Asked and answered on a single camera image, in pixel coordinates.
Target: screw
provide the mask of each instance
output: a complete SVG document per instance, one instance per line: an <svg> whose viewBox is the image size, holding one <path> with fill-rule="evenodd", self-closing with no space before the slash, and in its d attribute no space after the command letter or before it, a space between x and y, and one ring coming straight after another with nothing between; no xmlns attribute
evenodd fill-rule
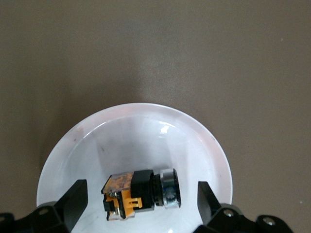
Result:
<svg viewBox="0 0 311 233"><path fill-rule="evenodd" d="M274 226L276 224L276 222L270 217L264 217L263 221L270 226Z"/></svg>
<svg viewBox="0 0 311 233"><path fill-rule="evenodd" d="M225 209L224 210L224 214L226 216L228 216L228 217L233 217L234 216L234 213L231 210L229 210L229 209Z"/></svg>
<svg viewBox="0 0 311 233"><path fill-rule="evenodd" d="M47 208L43 208L39 211L39 215L44 215L48 212L49 210Z"/></svg>

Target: white bowl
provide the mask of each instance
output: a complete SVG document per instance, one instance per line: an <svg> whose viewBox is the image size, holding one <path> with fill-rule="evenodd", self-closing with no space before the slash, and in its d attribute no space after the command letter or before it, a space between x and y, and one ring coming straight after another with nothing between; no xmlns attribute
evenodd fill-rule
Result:
<svg viewBox="0 0 311 233"><path fill-rule="evenodd" d="M175 168L181 208L155 207L127 221L106 221L101 189L111 174ZM202 224L198 181L208 181L218 200L232 202L225 153L197 120L176 109L131 103L99 111L74 126L50 153L40 176L37 205L58 200L86 179L88 206L74 233L191 233Z"/></svg>

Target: metal terminal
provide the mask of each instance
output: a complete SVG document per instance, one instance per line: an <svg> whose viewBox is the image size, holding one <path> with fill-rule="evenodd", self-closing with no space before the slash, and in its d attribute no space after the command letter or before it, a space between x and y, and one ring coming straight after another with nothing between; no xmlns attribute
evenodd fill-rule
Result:
<svg viewBox="0 0 311 233"><path fill-rule="evenodd" d="M117 197L117 193L116 192L110 192L109 193L109 196L111 197L111 198L116 198Z"/></svg>
<svg viewBox="0 0 311 233"><path fill-rule="evenodd" d="M177 208L181 205L179 184L175 169L160 171L163 204L166 209Z"/></svg>
<svg viewBox="0 0 311 233"><path fill-rule="evenodd" d="M228 216L228 217L233 217L234 216L234 213L231 210L229 210L229 209L225 209L224 210L224 214L226 216Z"/></svg>
<svg viewBox="0 0 311 233"><path fill-rule="evenodd" d="M39 215L44 215L48 212L49 210L47 208L43 208L42 210L39 211Z"/></svg>
<svg viewBox="0 0 311 233"><path fill-rule="evenodd" d="M120 215L120 208L119 208L119 207L116 208L115 214L116 214L116 215Z"/></svg>
<svg viewBox="0 0 311 233"><path fill-rule="evenodd" d="M276 224L276 222L270 217L264 217L263 221L270 226L274 226Z"/></svg>

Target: gray surface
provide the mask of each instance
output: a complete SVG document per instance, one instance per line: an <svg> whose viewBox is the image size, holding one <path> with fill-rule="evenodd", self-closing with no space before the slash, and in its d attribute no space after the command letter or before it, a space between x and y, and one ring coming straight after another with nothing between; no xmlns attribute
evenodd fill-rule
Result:
<svg viewBox="0 0 311 233"><path fill-rule="evenodd" d="M121 103L180 109L219 140L247 217L311 229L308 1L1 1L0 212L35 208L53 146Z"/></svg>

